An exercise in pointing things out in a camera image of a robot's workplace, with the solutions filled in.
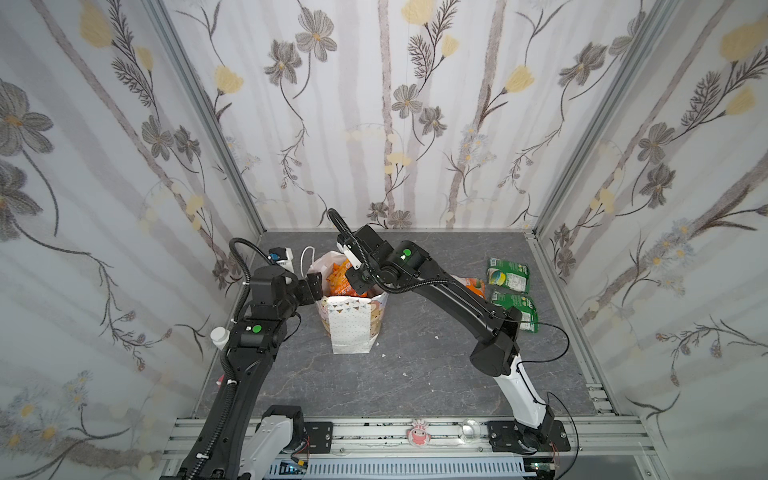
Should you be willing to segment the orange red snack packet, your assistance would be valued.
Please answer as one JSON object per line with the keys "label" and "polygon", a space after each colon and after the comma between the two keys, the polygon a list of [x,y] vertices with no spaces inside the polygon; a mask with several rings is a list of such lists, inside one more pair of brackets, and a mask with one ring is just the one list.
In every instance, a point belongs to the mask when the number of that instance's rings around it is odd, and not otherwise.
{"label": "orange red snack packet", "polygon": [[368,292],[358,293],[350,284],[350,281],[346,277],[346,273],[352,267],[349,260],[345,260],[341,264],[333,264],[332,271],[327,278],[330,296],[345,296],[345,297],[358,297],[367,298]]}

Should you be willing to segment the white cartoon paper bag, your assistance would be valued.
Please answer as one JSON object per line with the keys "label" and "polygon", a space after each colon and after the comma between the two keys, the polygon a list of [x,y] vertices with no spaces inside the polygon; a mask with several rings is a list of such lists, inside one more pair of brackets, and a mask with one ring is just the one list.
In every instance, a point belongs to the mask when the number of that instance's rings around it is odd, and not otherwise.
{"label": "white cartoon paper bag", "polygon": [[389,294],[379,287],[371,287],[367,298],[330,296],[327,278],[333,264],[341,264],[346,257],[329,251],[315,257],[315,248],[307,246],[301,253],[299,271],[302,274],[322,274],[324,297],[316,302],[322,324],[330,336],[334,354],[367,354],[380,334]]}

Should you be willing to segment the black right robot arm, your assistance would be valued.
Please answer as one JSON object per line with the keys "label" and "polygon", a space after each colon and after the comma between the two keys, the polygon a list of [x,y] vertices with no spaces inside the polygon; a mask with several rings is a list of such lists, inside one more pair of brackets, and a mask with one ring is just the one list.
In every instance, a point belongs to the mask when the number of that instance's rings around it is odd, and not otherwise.
{"label": "black right robot arm", "polygon": [[491,433],[494,448],[525,456],[579,448],[579,439],[567,436],[525,370],[517,345],[524,323],[518,309],[503,309],[473,293],[412,241],[393,247],[369,226],[351,230],[335,209],[327,215],[339,232],[337,246],[351,263],[346,278],[356,292],[374,287],[392,295],[413,292],[472,334],[471,364],[493,378],[513,412],[508,433]]}

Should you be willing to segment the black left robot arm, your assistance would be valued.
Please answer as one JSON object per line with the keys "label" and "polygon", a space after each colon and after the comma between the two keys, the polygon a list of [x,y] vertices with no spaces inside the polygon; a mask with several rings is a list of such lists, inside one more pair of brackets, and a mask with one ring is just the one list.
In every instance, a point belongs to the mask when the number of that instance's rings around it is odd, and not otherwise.
{"label": "black left robot arm", "polygon": [[306,444],[303,413],[273,406],[246,437],[257,397],[299,308],[319,301],[321,276],[299,278],[244,238],[229,241],[245,296],[219,356],[224,379],[189,453],[170,479],[263,479],[277,457]]}

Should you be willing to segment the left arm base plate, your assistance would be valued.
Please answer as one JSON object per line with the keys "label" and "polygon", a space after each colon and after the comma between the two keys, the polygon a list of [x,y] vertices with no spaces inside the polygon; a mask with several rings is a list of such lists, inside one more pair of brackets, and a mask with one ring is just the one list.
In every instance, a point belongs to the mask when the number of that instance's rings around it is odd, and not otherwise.
{"label": "left arm base plate", "polygon": [[286,416],[272,415],[262,419],[250,448],[256,454],[329,453],[334,424],[332,422],[299,422]]}

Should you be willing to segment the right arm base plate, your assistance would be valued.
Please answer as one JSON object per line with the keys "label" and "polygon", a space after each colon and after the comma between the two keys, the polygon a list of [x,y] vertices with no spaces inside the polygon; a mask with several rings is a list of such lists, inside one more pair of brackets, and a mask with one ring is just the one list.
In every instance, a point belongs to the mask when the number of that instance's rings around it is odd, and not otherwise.
{"label": "right arm base plate", "polygon": [[543,424],[541,428],[528,427],[517,421],[489,421],[486,427],[494,452],[530,456],[572,450],[564,425],[558,420]]}

